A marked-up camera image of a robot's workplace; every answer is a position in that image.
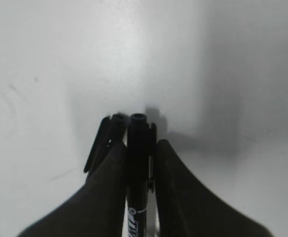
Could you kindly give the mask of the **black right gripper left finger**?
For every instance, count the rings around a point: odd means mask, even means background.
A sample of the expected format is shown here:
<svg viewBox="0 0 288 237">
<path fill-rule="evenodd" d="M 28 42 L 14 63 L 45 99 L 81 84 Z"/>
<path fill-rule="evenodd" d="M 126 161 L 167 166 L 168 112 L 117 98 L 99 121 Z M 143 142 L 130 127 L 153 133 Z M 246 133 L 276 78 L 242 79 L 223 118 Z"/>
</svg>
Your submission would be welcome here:
<svg viewBox="0 0 288 237">
<path fill-rule="evenodd" d="M 116 143 L 100 167 L 62 205 L 21 237 L 120 237 L 126 193 L 126 147 Z"/>
</svg>

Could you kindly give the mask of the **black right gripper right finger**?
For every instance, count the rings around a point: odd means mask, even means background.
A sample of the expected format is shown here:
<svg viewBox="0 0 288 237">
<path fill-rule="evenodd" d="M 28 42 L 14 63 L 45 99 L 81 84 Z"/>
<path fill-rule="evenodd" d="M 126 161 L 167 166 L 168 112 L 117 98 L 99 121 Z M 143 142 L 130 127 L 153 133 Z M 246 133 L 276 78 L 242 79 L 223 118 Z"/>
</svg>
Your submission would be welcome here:
<svg viewBox="0 0 288 237">
<path fill-rule="evenodd" d="M 162 237 L 272 236 L 202 184 L 165 139 L 157 143 L 155 187 Z"/>
</svg>

